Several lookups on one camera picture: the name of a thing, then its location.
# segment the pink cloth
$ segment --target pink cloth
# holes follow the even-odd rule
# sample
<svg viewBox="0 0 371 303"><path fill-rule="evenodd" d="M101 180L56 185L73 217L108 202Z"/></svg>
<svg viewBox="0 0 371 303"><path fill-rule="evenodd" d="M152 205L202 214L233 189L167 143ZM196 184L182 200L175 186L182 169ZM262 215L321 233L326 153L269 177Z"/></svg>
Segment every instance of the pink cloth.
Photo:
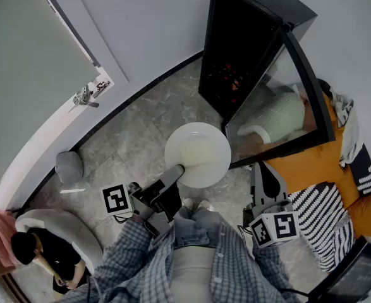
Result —
<svg viewBox="0 0 371 303"><path fill-rule="evenodd" d="M15 233L15 218L0 210L0 261L4 267L19 264L11 249L11 236Z"/></svg>

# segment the black cabinet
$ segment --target black cabinet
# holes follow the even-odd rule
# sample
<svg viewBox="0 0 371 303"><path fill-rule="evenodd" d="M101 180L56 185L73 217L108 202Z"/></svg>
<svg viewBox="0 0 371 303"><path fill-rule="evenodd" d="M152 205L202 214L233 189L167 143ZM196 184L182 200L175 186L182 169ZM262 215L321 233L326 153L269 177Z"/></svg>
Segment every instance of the black cabinet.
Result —
<svg viewBox="0 0 371 303"><path fill-rule="evenodd" d="M298 43L315 17L299 0L210 0L199 92L224 119L231 168L334 140Z"/></svg>

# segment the marble floor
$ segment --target marble floor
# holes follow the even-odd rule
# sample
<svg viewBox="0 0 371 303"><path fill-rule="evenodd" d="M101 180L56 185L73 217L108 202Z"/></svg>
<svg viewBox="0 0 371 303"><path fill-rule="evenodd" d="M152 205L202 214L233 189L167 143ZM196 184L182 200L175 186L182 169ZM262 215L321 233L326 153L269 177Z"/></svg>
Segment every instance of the marble floor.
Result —
<svg viewBox="0 0 371 303"><path fill-rule="evenodd" d="M175 129L194 121L220 126L219 115L198 94L200 67L200 59L187 65L111 119L80 148L84 179L64 187L54 175L31 208L70 211L88 225L103 248L114 241L123 225L104 216L99 188L122 177L146 186L164 172L164 146ZM241 224L242 209L251 202L249 188L249 172L244 169L229 170L221 181L205 189L179 184L182 197L208 199L234 227ZM85 191L60 194L63 189ZM326 276L300 239L281 246L280 252L296 289L309 292ZM13 276L32 302L52 302L51 276L38 266L31 264Z"/></svg>

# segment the shoe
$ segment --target shoe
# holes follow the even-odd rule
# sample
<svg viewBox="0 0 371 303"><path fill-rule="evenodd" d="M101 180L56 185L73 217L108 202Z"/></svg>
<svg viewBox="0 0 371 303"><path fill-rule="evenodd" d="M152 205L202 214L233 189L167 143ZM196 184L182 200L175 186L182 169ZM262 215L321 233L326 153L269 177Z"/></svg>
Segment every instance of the shoe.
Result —
<svg viewBox="0 0 371 303"><path fill-rule="evenodd" d="M185 208L187 208L187 209L189 209L191 211L193 209L193 205L194 204L195 204L195 202L191 198L186 198L183 201L183 206L185 206Z"/></svg>
<svg viewBox="0 0 371 303"><path fill-rule="evenodd" d="M212 212L215 211L215 208L213 207L213 205L211 205L211 203L207 199L202 200L201 203L199 203L198 209L202 208Z"/></svg>

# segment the black baseboard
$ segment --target black baseboard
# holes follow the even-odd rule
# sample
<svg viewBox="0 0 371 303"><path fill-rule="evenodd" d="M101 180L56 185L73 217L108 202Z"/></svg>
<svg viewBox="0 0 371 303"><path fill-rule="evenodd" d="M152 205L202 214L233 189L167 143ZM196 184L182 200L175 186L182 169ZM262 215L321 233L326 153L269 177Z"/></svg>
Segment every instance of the black baseboard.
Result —
<svg viewBox="0 0 371 303"><path fill-rule="evenodd" d="M114 109L110 114L108 114L103 120L101 120L98 124L96 124L82 139L79 140L77 144L75 144L71 148L71 152L77 152L81 146L84 145L86 141L88 141L91 136L93 136L100 128L102 128L108 121L110 121L113 117L115 117L117 114L119 114L123 109L125 109L127 106L129 106L131 103L133 103L136 99L141 97L144 93L155 87L157 84L159 84L161 81L164 81L166 78L168 78L170 75L174 74L181 68L184 68L188 64L192 63L193 61L196 61L199 57L202 56L204 52L199 52L195 54L194 56L191 56L187 60L183 61L182 63L178 64L177 66L173 67L172 69L165 72L163 75L159 76L155 80L151 81L148 85L146 85L144 88L142 88L139 92L132 95L128 100L123 102L121 105L119 105L116 109ZM29 208L30 202L34 199L34 197L38 194L38 192L44 187L44 185L51 179L53 174L55 173L54 168L45 176L45 178L39 183L37 188L33 191L33 193L30 195L30 197L27 199L25 204L18 209L17 217L22 215L24 211Z"/></svg>

